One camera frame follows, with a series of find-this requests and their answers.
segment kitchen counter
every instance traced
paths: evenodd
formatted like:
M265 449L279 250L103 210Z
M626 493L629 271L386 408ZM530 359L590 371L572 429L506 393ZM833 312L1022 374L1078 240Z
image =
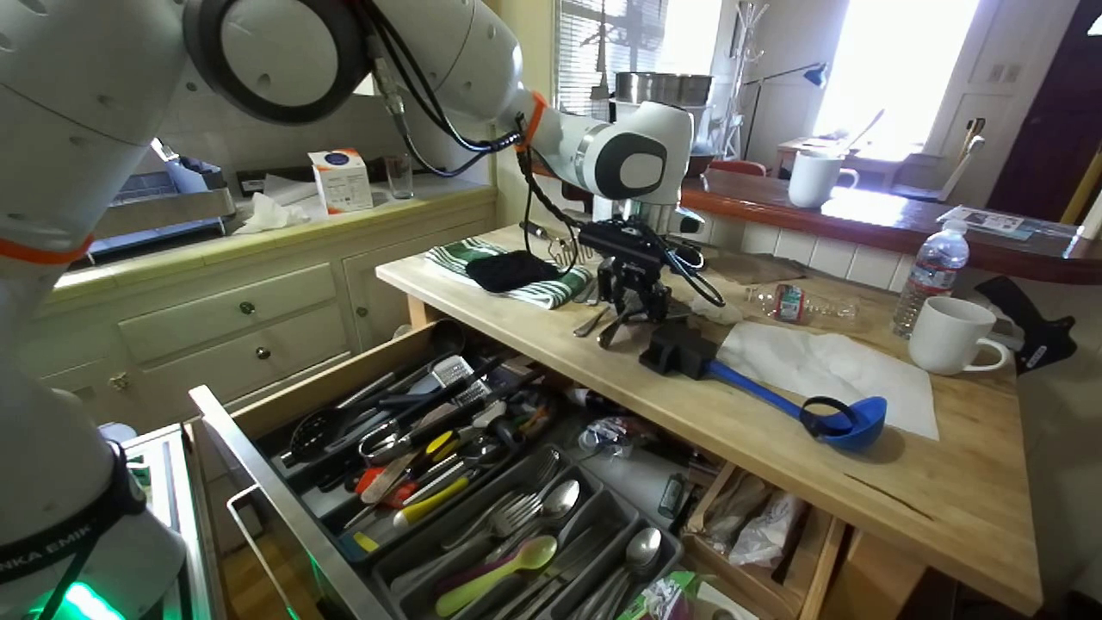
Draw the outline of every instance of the kitchen counter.
M436 186L417 198L383 203L383 205L371 205L363 212L342 212L342 217L261 232L261 235L210 238L210 240L164 247L164 250L153 250L153 253L127 259L127 260L77 269L57 280L48 306L82 302L82 299L90 299L96 291L111 291L111 289L162 281L178 271L204 271L222 260L265 259L267 250L287 250L287 247L298 247L298 243L338 243L349 238L356 240L363 232L386 228L389 220L398 220L412 210L426 210L426 205L453 210L471 196L492 198L492 188L488 186Z
M521 243L513 232L492 232L484 240L501 247ZM779 281L774 276L747 271L752 264L757 260L724 260L713 264L711 280L727 299L747 299L743 281ZM440 271L422 253L378 264L375 271L410 297L412 317L426 317L430 309L453 317L737 467L808 499L861 537L884 542L903 558L961 579L1021 612L1040 605L1022 420L1008 368L983 379L934 379L941 442L884 429L863 454L839 454L731 385L659 379L637 364L641 336L616 346L577 341L572 329L593 306L538 309L488 297ZM813 326L839 329L907 359L907 341L890 329L890 291L821 276L799 280L799 287L807 287L808 299L859 306L851 320L833 317Z
M920 203L868 188L833 188L833 198L821 210L799 210L790 203L783 178L724 172L711 172L711 186L688 183L681 194L681 205L707 217L804 232L900 253L913 253L922 238L941 228L938 217L949 210L944 203ZM1070 232L1033 235L1030 240L968 235L968 243L972 269L1040 281L1102 281L1102 243L1086 243Z

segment cabinet drawer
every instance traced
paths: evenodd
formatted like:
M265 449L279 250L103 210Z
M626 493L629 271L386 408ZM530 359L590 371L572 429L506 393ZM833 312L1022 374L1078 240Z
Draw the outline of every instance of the cabinet drawer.
M685 546L688 554L713 571L716 586L735 597L740 605L747 605L757 616L799 616L813 620L823 608L827 586L839 554L845 523L829 513L807 507L807 513L794 519L790 558L783 560L783 571L766 569L740 569L731 566L711 542L707 542L707 515L716 509L716 499L724 490L735 484L740 473L735 465L724 465L700 499L700 507L688 515L685 526Z
M188 385L207 381L218 398L234 404L349 354L346 329L335 329L335 323L342 323L342 309L335 302L313 306L234 341L144 368L134 385L144 404L155 407L155 415L186 420L195 412L186 396Z
M118 335L123 336L134 362L148 364L240 329L255 329L258 323L298 312L305 306L331 302L335 297L335 271L326 260L321 260L279 280L119 320Z

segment cabinet door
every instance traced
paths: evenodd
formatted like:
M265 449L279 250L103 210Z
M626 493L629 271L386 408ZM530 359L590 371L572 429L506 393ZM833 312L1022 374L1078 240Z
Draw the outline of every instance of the cabinet door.
M210 385L234 407L338 359L349 359L349 336L342 306L326 302L164 364L142 368L134 389L142 393L144 408L164 422L195 415L195 407L186 396L193 385Z

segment window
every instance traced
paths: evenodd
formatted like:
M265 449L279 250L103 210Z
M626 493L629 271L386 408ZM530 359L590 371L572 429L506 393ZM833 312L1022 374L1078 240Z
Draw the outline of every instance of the window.
M556 102L590 113L605 73L711 73L724 0L558 0Z
M878 111L874 143L922 148L977 0L851 0L815 133L855 133Z

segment kitchen island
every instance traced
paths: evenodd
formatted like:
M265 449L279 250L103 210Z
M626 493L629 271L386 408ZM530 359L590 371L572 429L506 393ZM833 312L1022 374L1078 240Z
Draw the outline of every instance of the kitchen island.
M492 232L484 240L515 247L521 235ZM743 299L743 281L768 281L761 271L743 271L747 264L754 260L713 264L711 280L727 299ZM488 297L440 271L422 253L378 264L375 271L410 297L412 323L430 312L453 317L851 523L859 542L829 590L827 612L900 612L922 569L938 569L1021 612L1040 605L1014 371L934 379L941 442L884 429L863 454L839 454L743 393L716 381L659 379L637 364L643 329L626 335L612 346L574 336L572 329L593 306L538 309ZM804 287L813 299L859 302L855 317L823 317L813 326L851 335L894 359L907 354L907 341L890 329L891 297L821 276L804 280Z

